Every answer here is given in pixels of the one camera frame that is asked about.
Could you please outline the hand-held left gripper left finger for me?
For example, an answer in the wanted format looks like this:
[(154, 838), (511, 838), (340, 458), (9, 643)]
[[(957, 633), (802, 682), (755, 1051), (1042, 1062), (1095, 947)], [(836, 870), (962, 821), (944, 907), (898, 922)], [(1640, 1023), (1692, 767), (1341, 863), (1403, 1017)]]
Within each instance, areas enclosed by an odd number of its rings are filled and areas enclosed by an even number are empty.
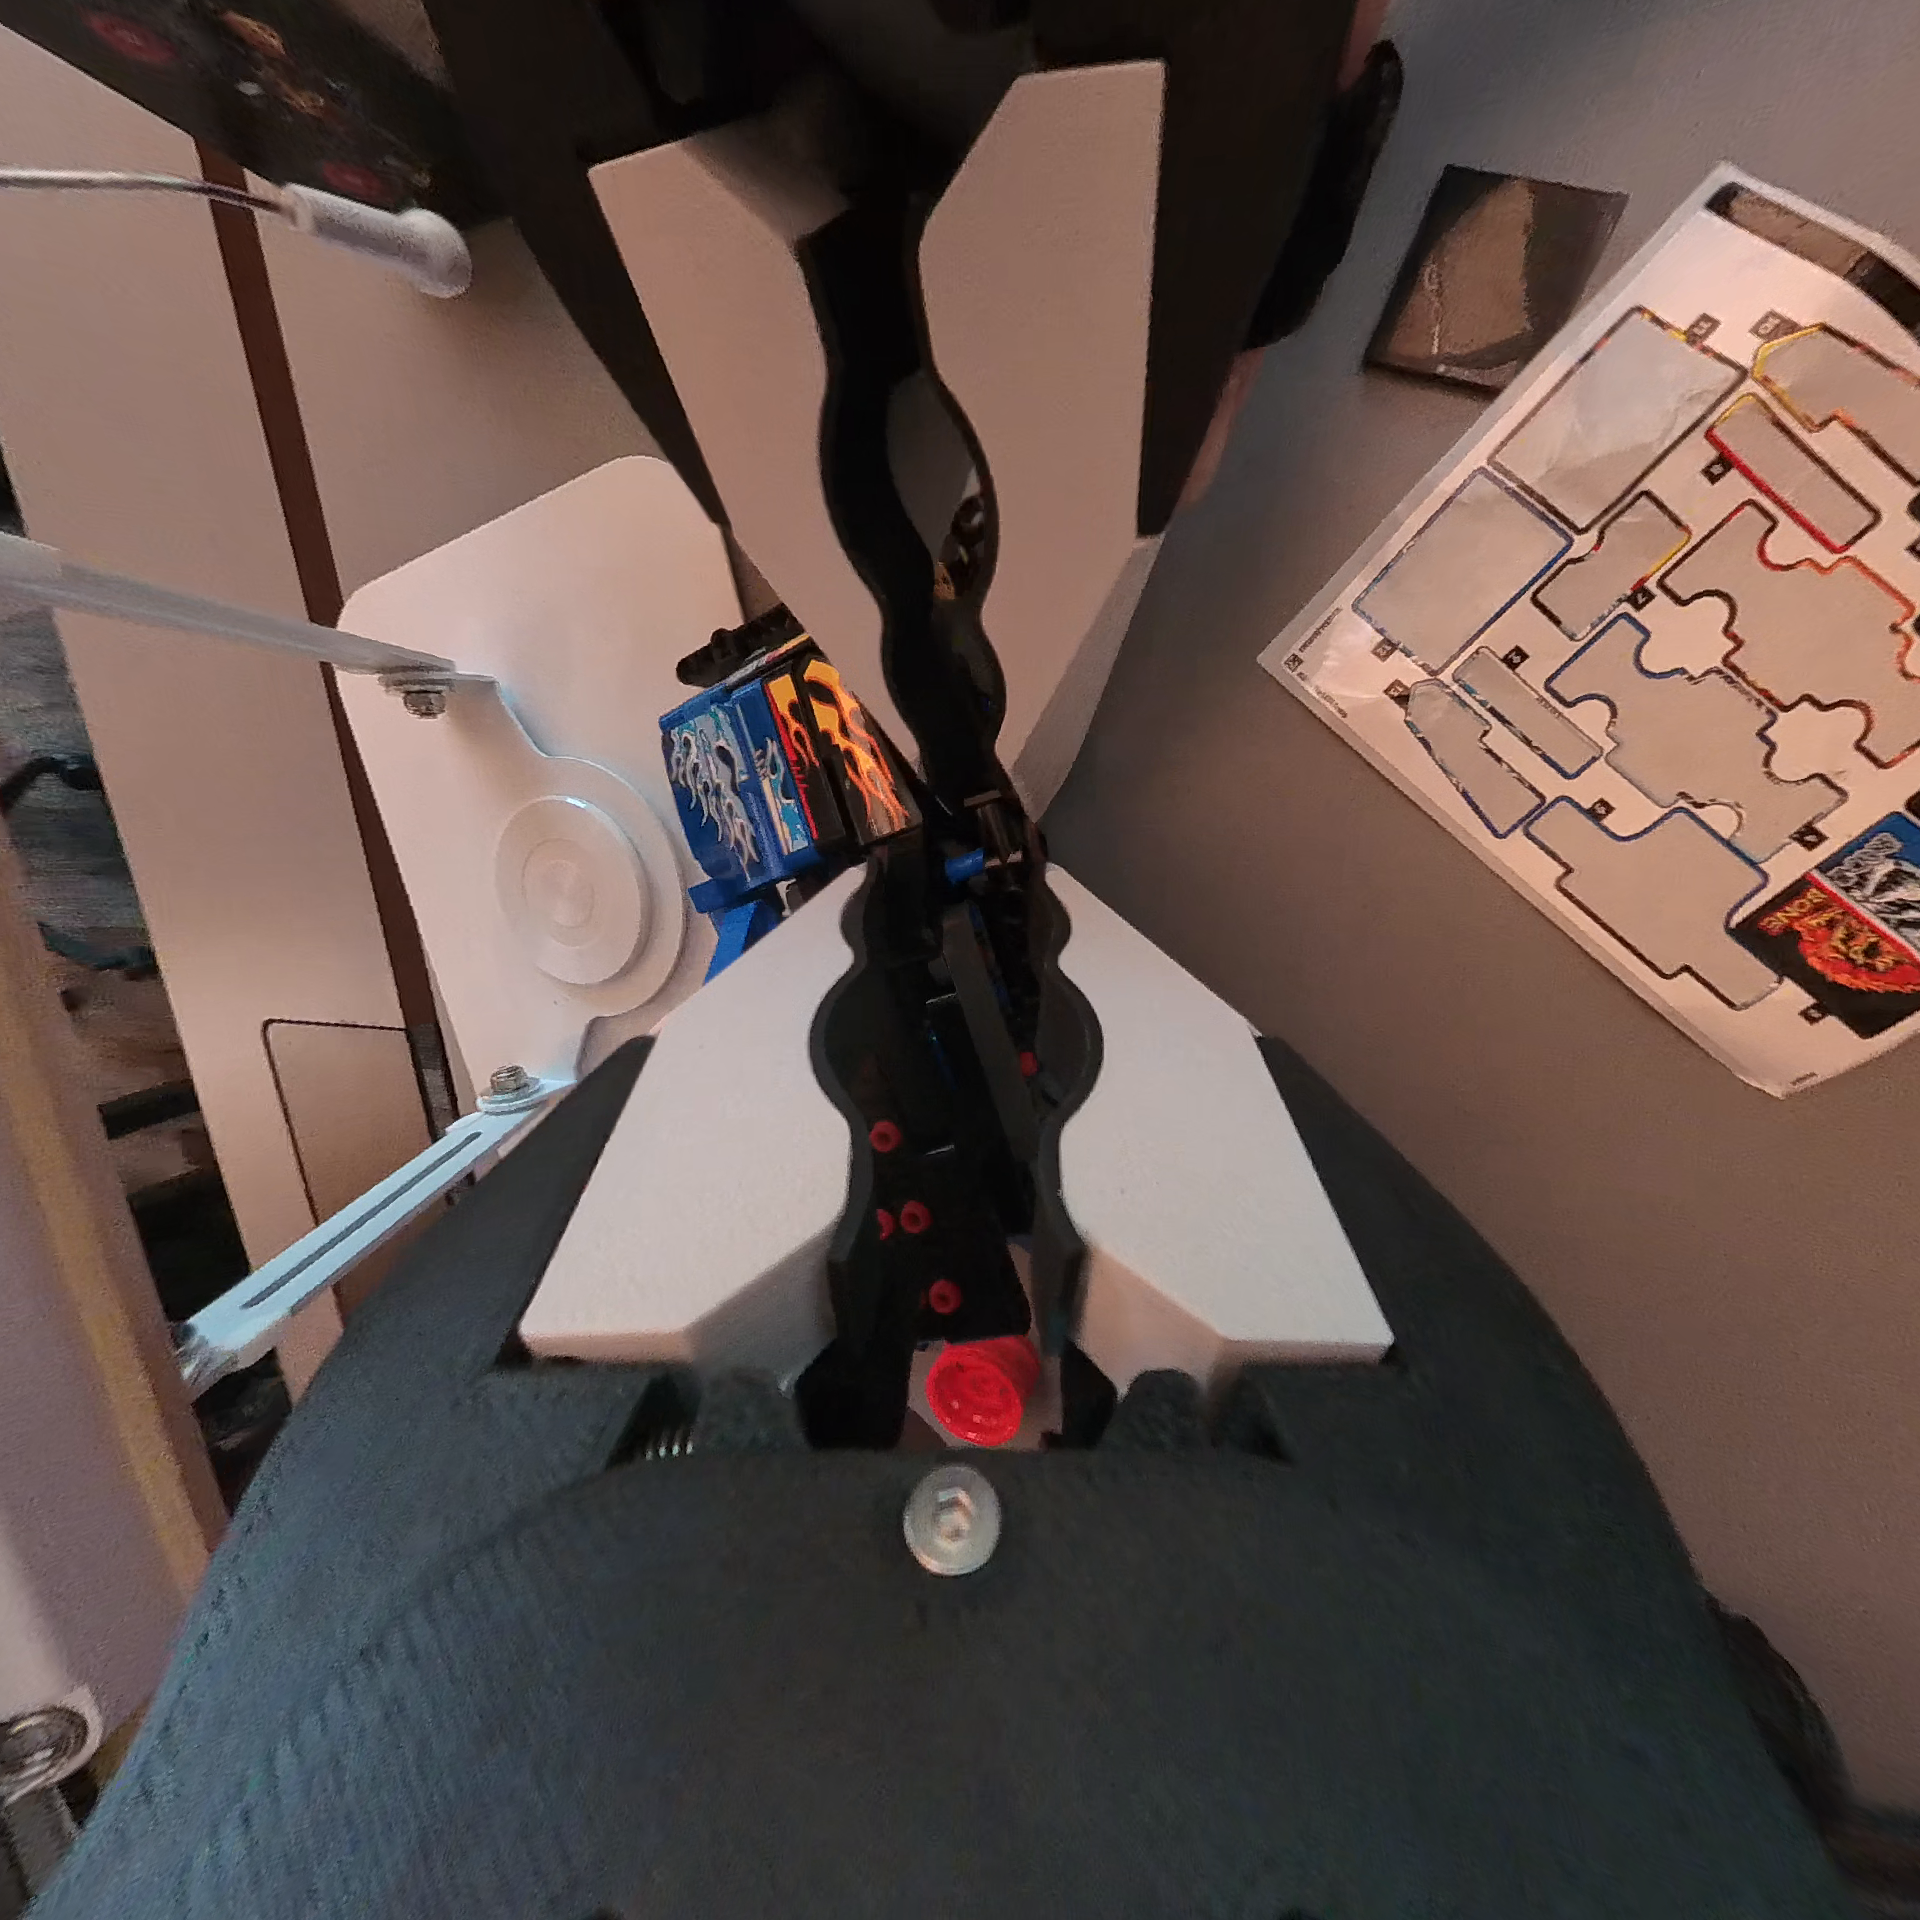
[(832, 1336), (851, 1131), (811, 1065), (852, 969), (835, 877), (660, 1021), (520, 1338), (538, 1358), (796, 1378)]

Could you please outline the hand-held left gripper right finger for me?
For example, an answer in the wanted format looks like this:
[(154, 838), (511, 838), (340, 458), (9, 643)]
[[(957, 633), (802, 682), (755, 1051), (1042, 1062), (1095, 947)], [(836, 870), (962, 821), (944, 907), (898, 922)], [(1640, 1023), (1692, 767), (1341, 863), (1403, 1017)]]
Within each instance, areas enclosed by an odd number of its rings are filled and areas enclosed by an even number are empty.
[(1378, 1361), (1393, 1328), (1253, 1023), (1066, 867), (1047, 887), (1099, 1042), (1059, 1147), (1075, 1349), (1120, 1399), (1176, 1374), (1202, 1407), (1250, 1365)]

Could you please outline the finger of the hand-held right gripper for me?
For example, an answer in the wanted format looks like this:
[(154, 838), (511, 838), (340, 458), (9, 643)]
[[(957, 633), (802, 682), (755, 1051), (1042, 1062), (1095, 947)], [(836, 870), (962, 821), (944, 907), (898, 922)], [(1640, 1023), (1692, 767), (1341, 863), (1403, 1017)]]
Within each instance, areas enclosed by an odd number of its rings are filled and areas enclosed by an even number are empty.
[(589, 179), (733, 541), (962, 822), (984, 718), (935, 563), (981, 479), (929, 357), (924, 155), (768, 112)]
[(981, 625), (1029, 813), (1089, 736), (1162, 537), (1138, 529), (1165, 66), (1020, 78), (929, 215), (932, 370), (992, 505)]

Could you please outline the blue black toy brick truck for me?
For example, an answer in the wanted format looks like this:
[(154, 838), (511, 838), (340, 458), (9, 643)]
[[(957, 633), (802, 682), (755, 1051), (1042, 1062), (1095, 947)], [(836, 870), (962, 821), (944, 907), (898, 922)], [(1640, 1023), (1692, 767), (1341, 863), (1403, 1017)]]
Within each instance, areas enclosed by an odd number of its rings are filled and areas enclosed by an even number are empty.
[(799, 1378), (808, 1438), (891, 1443), (914, 1358), (1026, 1335), (1061, 1392), (1040, 1443), (1090, 1448), (1119, 1395), (1069, 1338), (1085, 1249), (1059, 1147), (1092, 1089), (1098, 1021), (1064, 974), (1042, 833), (996, 758), (999, 696), (979, 687), (984, 800), (946, 822), (785, 608), (716, 630), (680, 679), (693, 695), (660, 744), (705, 870), (708, 976), (863, 873), (852, 969), (810, 1034), (852, 1161), (828, 1242), (832, 1336)]

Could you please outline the red wheel rim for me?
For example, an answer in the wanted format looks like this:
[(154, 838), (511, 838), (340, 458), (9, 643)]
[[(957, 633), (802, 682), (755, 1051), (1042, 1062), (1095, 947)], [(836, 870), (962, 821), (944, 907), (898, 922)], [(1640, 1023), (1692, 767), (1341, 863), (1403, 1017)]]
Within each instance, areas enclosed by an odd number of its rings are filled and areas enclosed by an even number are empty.
[(952, 1342), (927, 1368), (924, 1401), (931, 1421), (972, 1448), (1010, 1446), (1042, 1375), (1029, 1335)]

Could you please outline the brick set box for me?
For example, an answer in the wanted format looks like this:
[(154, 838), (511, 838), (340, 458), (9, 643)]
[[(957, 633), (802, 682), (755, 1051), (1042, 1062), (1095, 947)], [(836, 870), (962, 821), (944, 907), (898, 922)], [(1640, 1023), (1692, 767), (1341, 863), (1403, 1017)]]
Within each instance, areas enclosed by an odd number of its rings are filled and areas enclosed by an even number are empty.
[(322, 1), (4, 1), (4, 26), (255, 175), (463, 229), (500, 211), (450, 93)]

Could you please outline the white book stand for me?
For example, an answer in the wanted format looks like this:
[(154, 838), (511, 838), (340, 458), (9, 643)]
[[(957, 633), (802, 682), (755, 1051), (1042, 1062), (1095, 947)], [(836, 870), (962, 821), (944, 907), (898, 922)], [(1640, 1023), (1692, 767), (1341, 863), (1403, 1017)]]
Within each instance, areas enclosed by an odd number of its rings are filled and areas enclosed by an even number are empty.
[[(548, 490), (363, 587), (375, 638), (477, 675), (440, 758), (367, 702), (373, 783), (472, 1066), (570, 1075), (592, 1019), (693, 989), (682, 935), (580, 991), (496, 902), (515, 808), (580, 744), (640, 808), (655, 926), (687, 919), (664, 775), (675, 657), (737, 617), (719, 531), (658, 458)], [(689, 1375), (530, 1360), (515, 1326), (634, 1093), (645, 1042), (565, 1093), (394, 1267), (210, 1559), (176, 1657), (28, 1915), (637, 1915), (640, 1765), (612, 1631), (637, 1559), (600, 1538), (693, 1453)]]

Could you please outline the black square tile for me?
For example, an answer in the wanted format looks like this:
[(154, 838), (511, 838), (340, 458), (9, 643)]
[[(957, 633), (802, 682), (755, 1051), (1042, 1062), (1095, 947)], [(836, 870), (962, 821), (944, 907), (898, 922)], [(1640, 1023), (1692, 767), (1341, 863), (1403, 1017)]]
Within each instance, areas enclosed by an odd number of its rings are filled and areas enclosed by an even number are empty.
[(1628, 193), (1452, 161), (1361, 363), (1498, 394), (1575, 315)]

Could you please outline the sticker sheet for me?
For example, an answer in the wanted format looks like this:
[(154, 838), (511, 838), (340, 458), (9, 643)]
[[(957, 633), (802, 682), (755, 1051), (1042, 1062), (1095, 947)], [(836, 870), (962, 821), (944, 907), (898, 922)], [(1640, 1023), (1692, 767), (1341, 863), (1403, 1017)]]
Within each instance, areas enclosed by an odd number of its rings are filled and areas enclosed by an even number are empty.
[(1716, 167), (1259, 657), (1776, 1097), (1919, 1025), (1916, 296)]

